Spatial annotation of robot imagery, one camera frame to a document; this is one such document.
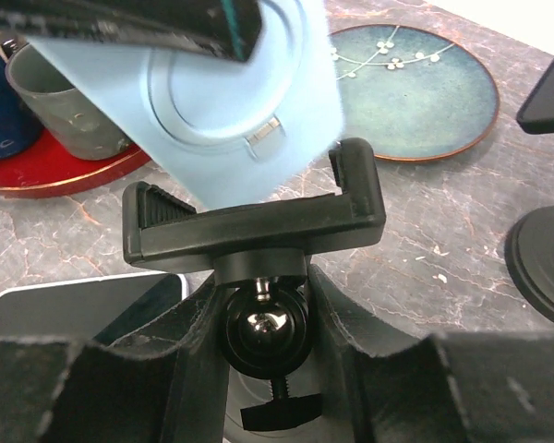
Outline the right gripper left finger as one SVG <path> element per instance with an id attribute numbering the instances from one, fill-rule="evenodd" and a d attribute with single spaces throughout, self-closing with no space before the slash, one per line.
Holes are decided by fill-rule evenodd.
<path id="1" fill-rule="evenodd" d="M 210 287 L 110 345 L 0 337 L 0 442 L 221 441 L 226 385 L 178 385 L 177 347 Z"/>

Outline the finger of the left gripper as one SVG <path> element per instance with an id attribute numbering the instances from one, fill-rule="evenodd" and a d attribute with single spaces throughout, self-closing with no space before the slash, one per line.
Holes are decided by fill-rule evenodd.
<path id="1" fill-rule="evenodd" d="M 262 31 L 258 1 L 0 1 L 0 31 L 26 38 L 160 47 L 246 62 Z"/>

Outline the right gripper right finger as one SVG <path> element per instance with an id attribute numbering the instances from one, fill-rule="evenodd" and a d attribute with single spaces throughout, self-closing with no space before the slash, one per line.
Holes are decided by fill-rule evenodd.
<path id="1" fill-rule="evenodd" d="M 554 332 L 412 337 L 317 266 L 314 442 L 554 442 Z"/>

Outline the light blue phone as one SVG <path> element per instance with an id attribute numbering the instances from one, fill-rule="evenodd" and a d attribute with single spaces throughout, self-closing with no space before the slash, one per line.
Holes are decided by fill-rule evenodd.
<path id="1" fill-rule="evenodd" d="M 325 5 L 263 1 L 246 63 L 163 48 L 30 44 L 204 207 L 255 203 L 343 133 Z"/>

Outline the black phone stand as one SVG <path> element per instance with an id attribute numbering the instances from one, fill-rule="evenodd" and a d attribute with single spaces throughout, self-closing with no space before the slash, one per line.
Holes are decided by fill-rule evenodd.
<path id="1" fill-rule="evenodd" d="M 513 225 L 504 259 L 524 299 L 554 323 L 554 206 L 532 210 Z"/>
<path id="2" fill-rule="evenodd" d="M 211 273 L 203 312 L 179 342 L 180 389 L 225 386 L 230 369 L 271 385 L 241 412 L 254 433 L 318 418 L 318 394 L 294 397 L 287 378 L 318 335 L 309 261 L 376 244 L 386 222 L 375 158 L 362 138 L 330 151 L 337 193 L 197 212 L 160 187 L 136 182 L 122 196 L 123 255 L 136 268 Z"/>

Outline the lilac case phone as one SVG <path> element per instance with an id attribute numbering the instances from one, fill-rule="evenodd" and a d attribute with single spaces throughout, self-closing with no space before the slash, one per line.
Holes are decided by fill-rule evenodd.
<path id="1" fill-rule="evenodd" d="M 72 336 L 110 345 L 190 296 L 182 274 L 157 271 L 11 288 L 0 337 Z"/>

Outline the grey mug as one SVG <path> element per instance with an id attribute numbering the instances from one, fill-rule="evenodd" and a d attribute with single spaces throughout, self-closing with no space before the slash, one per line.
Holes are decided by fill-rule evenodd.
<path id="1" fill-rule="evenodd" d="M 6 79 L 70 155 L 87 161 L 105 160 L 132 144 L 31 45 L 22 46 L 8 59 Z"/>

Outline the blue ceramic plate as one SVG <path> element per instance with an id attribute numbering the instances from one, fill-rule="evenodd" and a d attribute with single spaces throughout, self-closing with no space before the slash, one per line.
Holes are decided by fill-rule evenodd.
<path id="1" fill-rule="evenodd" d="M 459 44 L 429 31 L 360 25 L 331 35 L 346 137 L 376 157 L 425 162 L 485 138 L 500 109 L 487 68 Z"/>

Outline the red round tray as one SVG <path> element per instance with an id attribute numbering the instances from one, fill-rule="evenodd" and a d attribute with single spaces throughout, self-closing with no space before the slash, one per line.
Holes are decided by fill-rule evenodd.
<path id="1" fill-rule="evenodd" d="M 0 160 L 0 195 L 7 198 L 53 198 L 107 185 L 150 161 L 136 145 L 110 159 L 73 157 L 47 131 L 27 150 Z"/>

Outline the dark blue mug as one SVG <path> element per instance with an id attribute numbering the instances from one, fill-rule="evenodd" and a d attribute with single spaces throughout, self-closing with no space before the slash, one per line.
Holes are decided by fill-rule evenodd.
<path id="1" fill-rule="evenodd" d="M 0 55 L 0 160 L 29 148 L 42 132 L 42 123 L 9 85 Z"/>

